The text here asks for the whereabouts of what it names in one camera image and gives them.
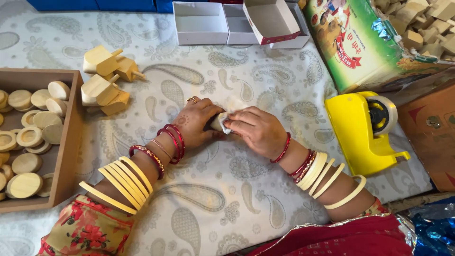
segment paisley tablecloth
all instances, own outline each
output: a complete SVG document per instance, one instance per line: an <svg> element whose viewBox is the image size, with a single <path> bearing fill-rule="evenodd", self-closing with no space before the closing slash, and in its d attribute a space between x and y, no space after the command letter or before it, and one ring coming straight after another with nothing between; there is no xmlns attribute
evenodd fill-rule
<svg viewBox="0 0 455 256"><path fill-rule="evenodd" d="M258 106L276 115L306 147L328 153L337 164L345 161L323 104L336 90L312 42L295 50L176 42L172 15L40 14L24 0L0 0L0 67L81 70L84 53L103 44L111 51L122 48L148 77L118 83L131 94L125 112L87 114L75 183L99 181L98 167L126 155L131 144L153 138L194 95L221 106L231 100ZM394 147L412 151L400 128L391 139ZM383 203L430 190L428 175L411 156L368 178L368 190ZM277 165L235 137L188 153L154 190L125 255L224 255L281 236L297 224L328 221L323 207ZM61 208L1 214L1 254L34 255Z"/></svg>

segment red bangle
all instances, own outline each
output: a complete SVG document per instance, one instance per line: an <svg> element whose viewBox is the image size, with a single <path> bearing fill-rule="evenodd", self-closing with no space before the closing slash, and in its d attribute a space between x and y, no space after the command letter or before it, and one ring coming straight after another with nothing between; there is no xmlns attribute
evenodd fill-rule
<svg viewBox="0 0 455 256"><path fill-rule="evenodd" d="M311 165L313 165L313 162L314 162L315 158L316 158L316 152L313 151L311 153L311 158L308 161L308 163L306 165L302 164L302 166L300 166L299 169L303 169L303 171L298 175L297 178L294 179L294 183L295 184L298 184L305 177L305 175L307 174L308 170L311 168Z"/></svg>
<svg viewBox="0 0 455 256"><path fill-rule="evenodd" d="M133 146L130 147L130 152L129 152L130 153L130 157L132 157L134 155L134 150L135 149L144 152L145 154L147 154L150 157L150 159L152 159L152 161L158 167L158 173L159 173L158 179L162 179L164 177L164 165L161 163L161 161L157 157L157 155L155 155L155 153L153 153L148 148L146 148L146 147L144 147L142 145L133 145Z"/></svg>
<svg viewBox="0 0 455 256"><path fill-rule="evenodd" d="M180 162L180 148L178 146L178 142L177 142L177 139L175 138L174 134L171 133L171 131L169 130L166 130L166 129L159 129L158 132L157 132L157 136L160 135L162 132L165 132L167 133L169 136L171 136L172 140L174 141L174 145L175 145L175 151L177 153L177 157L174 157L173 159L176 159L176 161L172 162L169 161L170 164L178 164L178 162Z"/></svg>
<svg viewBox="0 0 455 256"><path fill-rule="evenodd" d="M289 132L287 132L287 134L288 134L288 139L286 140L286 146L284 146L283 152L281 152L281 155L277 159L275 159L275 161L270 160L271 163L273 163L273 164L278 163L278 161L280 161L281 158L283 158L284 154L286 153L286 150L288 149L289 144L291 143L291 134Z"/></svg>
<svg viewBox="0 0 455 256"><path fill-rule="evenodd" d="M305 159L305 161L303 162L303 164L295 172L289 174L288 177L293 177L293 176L297 175L300 170L302 170L302 166L305 166L308 163L311 153L312 153L311 149L308 149L308 155L307 155L307 158Z"/></svg>
<svg viewBox="0 0 455 256"><path fill-rule="evenodd" d="M181 144L182 144L182 148L181 148L181 152L180 152L180 159L179 161L183 158L183 156L185 155L185 143L183 142L183 136L182 134L180 133L180 131L177 129L177 127L175 127L174 125L172 124L167 124L164 126L165 129L171 127L172 129L174 129L174 131L177 133L178 135L178 139L180 140Z"/></svg>

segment gold ring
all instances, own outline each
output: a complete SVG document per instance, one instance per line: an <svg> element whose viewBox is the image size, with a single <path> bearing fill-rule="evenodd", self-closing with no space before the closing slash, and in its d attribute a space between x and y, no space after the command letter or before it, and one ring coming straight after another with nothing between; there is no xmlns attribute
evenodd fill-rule
<svg viewBox="0 0 455 256"><path fill-rule="evenodd" d="M190 98L188 98L188 99L187 99L187 101L193 101L194 103L196 103L196 102L197 102L197 101L196 101L196 99L195 99L195 98L193 98L193 97L190 97Z"/></svg>

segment wooden tray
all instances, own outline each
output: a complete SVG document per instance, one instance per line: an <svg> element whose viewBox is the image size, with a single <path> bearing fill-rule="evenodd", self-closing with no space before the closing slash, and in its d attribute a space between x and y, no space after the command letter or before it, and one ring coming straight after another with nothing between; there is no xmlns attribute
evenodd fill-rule
<svg viewBox="0 0 455 256"><path fill-rule="evenodd" d="M40 89L47 89L47 85L52 81L66 83L71 92L61 143L40 155L43 165L37 174L43 176L54 173L51 194L49 197L35 195L27 199L7 198L0 201L0 213L52 208L73 195L75 167L85 112L81 101L81 86L84 83L81 74L78 70L0 68L0 89L8 93L19 89L33 93ZM9 131L23 128L20 123L23 114L16 110L3 113L5 121L0 129ZM19 154L22 154L22 150L10 151L10 153L11 157L6 163L9 165Z"/></svg>

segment hand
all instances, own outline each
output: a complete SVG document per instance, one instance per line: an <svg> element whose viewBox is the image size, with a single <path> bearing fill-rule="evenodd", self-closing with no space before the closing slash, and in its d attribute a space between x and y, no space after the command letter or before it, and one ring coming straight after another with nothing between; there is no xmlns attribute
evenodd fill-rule
<svg viewBox="0 0 455 256"><path fill-rule="evenodd" d="M224 133L208 130L203 131L208 120L219 113L225 112L221 107L214 105L208 98L194 97L196 103L188 101L187 105L172 122L182 134L185 148L196 148L211 139L223 139Z"/></svg>
<svg viewBox="0 0 455 256"><path fill-rule="evenodd" d="M280 156L288 138L280 121L257 107L230 114L224 125L242 137L254 152L272 160Z"/></svg>

